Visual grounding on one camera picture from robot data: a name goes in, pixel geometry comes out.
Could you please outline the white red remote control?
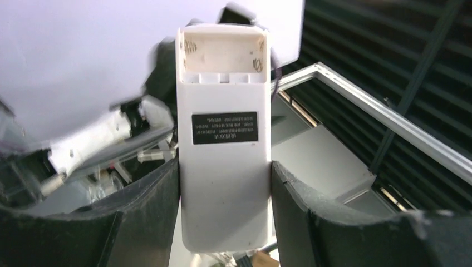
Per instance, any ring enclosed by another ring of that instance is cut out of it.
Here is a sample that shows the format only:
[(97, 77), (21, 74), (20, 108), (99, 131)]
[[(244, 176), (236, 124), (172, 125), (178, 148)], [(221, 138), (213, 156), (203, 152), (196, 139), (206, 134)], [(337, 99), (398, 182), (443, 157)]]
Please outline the white red remote control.
[(272, 234), (269, 33), (187, 26), (175, 57), (183, 244), (194, 253), (262, 247)]

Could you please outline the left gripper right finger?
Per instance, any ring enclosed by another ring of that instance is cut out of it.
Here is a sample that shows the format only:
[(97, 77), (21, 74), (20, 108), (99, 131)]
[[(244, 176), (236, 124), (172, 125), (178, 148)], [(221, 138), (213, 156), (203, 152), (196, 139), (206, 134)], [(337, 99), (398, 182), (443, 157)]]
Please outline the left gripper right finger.
[(369, 215), (330, 199), (272, 163), (282, 266), (470, 266), (471, 213)]

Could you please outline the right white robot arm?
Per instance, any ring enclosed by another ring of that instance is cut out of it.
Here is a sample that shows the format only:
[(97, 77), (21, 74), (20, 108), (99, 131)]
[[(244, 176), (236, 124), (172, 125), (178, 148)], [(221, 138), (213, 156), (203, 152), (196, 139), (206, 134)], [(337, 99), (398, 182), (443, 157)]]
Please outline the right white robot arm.
[(44, 199), (101, 151), (176, 128), (176, 107), (166, 99), (175, 93), (174, 71), (175, 40), (167, 37), (155, 47), (141, 96), (114, 104), (89, 125), (51, 141), (28, 137), (12, 110), (1, 105), (1, 196), (8, 203), (21, 193)]

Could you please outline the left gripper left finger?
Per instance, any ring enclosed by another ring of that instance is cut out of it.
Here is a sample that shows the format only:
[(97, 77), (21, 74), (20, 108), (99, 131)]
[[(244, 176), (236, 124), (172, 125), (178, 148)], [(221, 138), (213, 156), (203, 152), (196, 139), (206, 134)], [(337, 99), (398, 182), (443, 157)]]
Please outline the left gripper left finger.
[(179, 160), (69, 214), (1, 208), (2, 266), (168, 266)]

